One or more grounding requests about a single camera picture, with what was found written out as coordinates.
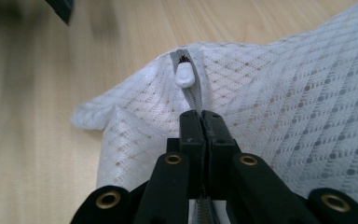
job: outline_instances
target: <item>white fabric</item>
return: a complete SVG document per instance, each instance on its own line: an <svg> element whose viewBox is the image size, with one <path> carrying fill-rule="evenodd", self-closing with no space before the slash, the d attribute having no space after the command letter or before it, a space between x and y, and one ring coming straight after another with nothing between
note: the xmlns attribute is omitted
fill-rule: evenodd
<svg viewBox="0 0 358 224"><path fill-rule="evenodd" d="M358 202L358 4L266 46L179 49L197 66L203 109L224 117L242 151L261 156L295 193L328 187ZM75 126L104 129L97 186L144 183L189 109L170 52L79 106Z"/></svg>

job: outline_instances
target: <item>zipper pull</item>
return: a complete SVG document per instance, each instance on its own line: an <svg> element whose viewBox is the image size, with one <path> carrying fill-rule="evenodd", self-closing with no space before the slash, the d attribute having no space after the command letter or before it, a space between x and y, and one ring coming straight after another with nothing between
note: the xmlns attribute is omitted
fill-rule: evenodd
<svg viewBox="0 0 358 224"><path fill-rule="evenodd" d="M195 82L196 76L194 75L190 60L187 57L182 56L176 69L175 84L176 86L185 89L191 87Z"/></svg>

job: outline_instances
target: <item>white mesh bag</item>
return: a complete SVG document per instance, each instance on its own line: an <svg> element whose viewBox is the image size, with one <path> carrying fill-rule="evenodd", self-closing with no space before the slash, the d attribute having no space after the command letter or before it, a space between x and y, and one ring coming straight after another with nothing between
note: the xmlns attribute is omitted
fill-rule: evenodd
<svg viewBox="0 0 358 224"><path fill-rule="evenodd" d="M187 89L174 82L181 53L197 76ZM80 105L73 124L104 129L97 187L132 190L149 179L192 108L222 115L241 150L263 158L293 192L328 187L358 202L358 4L266 46L174 49Z"/></svg>

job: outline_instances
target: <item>black object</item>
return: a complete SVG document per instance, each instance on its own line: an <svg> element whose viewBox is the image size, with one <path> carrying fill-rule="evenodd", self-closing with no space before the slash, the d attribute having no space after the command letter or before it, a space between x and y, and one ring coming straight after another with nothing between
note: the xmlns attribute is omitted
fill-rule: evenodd
<svg viewBox="0 0 358 224"><path fill-rule="evenodd" d="M223 118L191 110L180 116L150 180L132 192L95 190L72 223L187 223L188 200L198 200L198 223L218 223L211 200L227 201L231 223L358 223L358 203L334 189L295 195L259 157L242 153Z"/></svg>
<svg viewBox="0 0 358 224"><path fill-rule="evenodd" d="M46 2L66 24L69 23L74 8L73 0L46 0Z"/></svg>

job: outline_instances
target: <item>light wood surface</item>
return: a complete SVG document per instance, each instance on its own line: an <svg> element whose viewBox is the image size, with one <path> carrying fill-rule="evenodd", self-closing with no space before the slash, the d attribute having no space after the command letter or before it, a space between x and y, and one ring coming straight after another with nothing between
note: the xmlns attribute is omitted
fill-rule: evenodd
<svg viewBox="0 0 358 224"><path fill-rule="evenodd" d="M71 126L80 103L179 45L267 44L357 2L78 0L67 27L38 1L0 8L0 223L68 223L95 189L102 132Z"/></svg>

